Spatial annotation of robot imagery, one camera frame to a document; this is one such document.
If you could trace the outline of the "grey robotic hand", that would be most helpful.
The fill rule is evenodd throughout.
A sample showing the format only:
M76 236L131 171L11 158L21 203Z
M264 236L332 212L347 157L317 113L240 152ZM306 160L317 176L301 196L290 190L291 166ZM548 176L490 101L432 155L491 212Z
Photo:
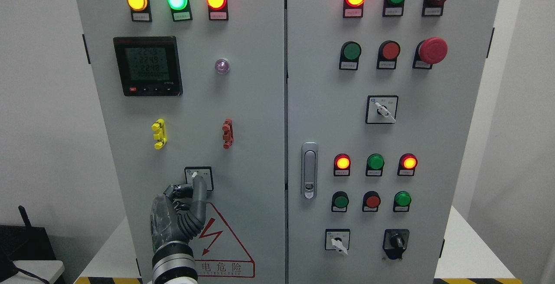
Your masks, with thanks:
M198 173L192 184L169 185L151 207L153 251L173 241L188 243L206 223L207 185Z

